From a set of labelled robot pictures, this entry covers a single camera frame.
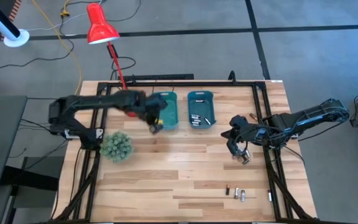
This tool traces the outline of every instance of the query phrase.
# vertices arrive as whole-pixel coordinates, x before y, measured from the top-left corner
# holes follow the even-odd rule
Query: plastic tray
[[[207,129],[210,128],[215,120],[215,112],[214,112],[214,103],[213,103],[214,94],[210,91],[191,91],[187,95],[188,109],[189,109],[189,122],[192,128],[195,129]],[[204,100],[202,103],[196,102],[196,100]],[[197,114],[200,115],[201,123],[199,126],[194,126],[191,123],[191,115]]]
[[[167,103],[167,107],[160,111],[159,119],[163,121],[164,129],[175,129],[178,125],[177,94],[172,91],[157,92]]]

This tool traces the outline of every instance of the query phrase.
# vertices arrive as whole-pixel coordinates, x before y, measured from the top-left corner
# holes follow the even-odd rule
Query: wooden tabletop
[[[83,82],[81,95],[95,95],[98,82]],[[290,112],[283,83],[266,81],[266,84],[272,113]],[[130,89],[152,92],[152,87]],[[195,90],[209,90],[214,93],[216,124],[209,129],[193,129],[189,125],[186,99],[187,94]],[[158,91],[172,91],[172,87],[155,87],[154,92]],[[119,164],[113,164],[102,157],[91,221],[274,220],[272,203],[269,202],[267,192],[269,183],[262,148],[249,144],[252,160],[243,166],[232,158],[226,147],[227,139],[220,136],[231,128],[229,121],[237,114],[256,123],[249,116],[250,113],[256,114],[251,88],[175,87],[173,91],[178,96],[179,124],[175,130],[163,130],[151,135],[148,126],[137,118],[129,118],[115,109],[108,111],[106,133],[122,131],[128,134],[135,150],[128,160]],[[76,119],[89,126],[91,114],[92,111],[79,111]],[[79,141],[71,141],[67,147],[55,216],[60,214],[70,201],[74,163],[79,146]],[[300,153],[297,141],[290,141],[288,147]],[[76,168],[75,192],[83,156],[84,151],[81,150]],[[286,149],[283,149],[281,159],[289,191],[307,213],[316,216],[302,161]],[[227,184],[231,187],[229,196],[225,195]],[[233,199],[236,187],[245,190],[245,202]],[[280,208],[285,217],[281,194],[279,196]],[[87,198],[86,192],[80,217],[85,215]]]

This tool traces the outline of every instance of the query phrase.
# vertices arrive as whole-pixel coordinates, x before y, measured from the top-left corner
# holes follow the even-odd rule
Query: desk
[[[289,112],[282,82],[266,82],[272,113]],[[98,82],[83,82],[81,95],[94,95]],[[150,94],[152,87],[129,87]],[[189,91],[209,90],[214,93],[216,124],[210,129],[192,129],[187,115]],[[172,91],[172,87],[155,87],[157,91]],[[203,221],[271,221],[274,220],[269,202],[267,171],[259,146],[249,145],[252,160],[243,166],[232,159],[221,132],[230,129],[230,119],[239,114],[256,123],[249,113],[255,113],[251,88],[244,86],[175,87],[178,95],[179,124],[175,130],[151,135],[147,125],[123,112],[108,111],[106,132],[123,131],[133,141],[135,153],[120,163],[101,158],[91,222],[203,222]],[[76,119],[90,125],[92,111],[79,111]],[[60,176],[56,215],[68,205],[79,141],[67,147]],[[297,141],[288,147],[300,153]],[[84,152],[80,152],[75,177],[75,189],[80,179]],[[312,216],[316,215],[305,168],[291,152],[281,155],[289,191]],[[231,195],[225,195],[226,184]],[[245,189],[246,201],[234,200],[234,187]],[[279,194],[282,216],[284,206]],[[85,193],[80,218],[84,217],[88,194]]]
[[[0,96],[0,185],[56,190],[56,178],[6,166],[26,102],[26,96]]]

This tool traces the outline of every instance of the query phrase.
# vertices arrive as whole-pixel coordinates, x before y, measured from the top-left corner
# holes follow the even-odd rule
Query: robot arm
[[[159,95],[146,97],[143,91],[121,90],[109,96],[67,96],[50,104],[48,121],[52,132],[65,133],[66,137],[70,133],[70,136],[75,135],[81,139],[83,149],[97,150],[103,138],[103,130],[84,127],[74,118],[75,112],[115,108],[125,113],[134,113],[155,134],[162,129],[158,117],[164,107],[165,102]]]
[[[221,134],[227,138],[227,147],[234,156],[242,157],[244,163],[249,160],[246,148],[241,150],[237,143],[251,142],[258,146],[271,148],[283,147],[292,136],[301,135],[304,131],[323,122],[344,122],[349,119],[349,111],[339,101],[329,99],[318,106],[297,113],[275,114],[264,118],[264,124],[250,124],[243,116],[230,120],[231,130]]]

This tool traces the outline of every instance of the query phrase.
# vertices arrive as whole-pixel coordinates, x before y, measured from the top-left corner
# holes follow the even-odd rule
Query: black desk
[[[0,185],[57,190],[58,179],[6,166],[27,102],[26,96],[0,96]]]

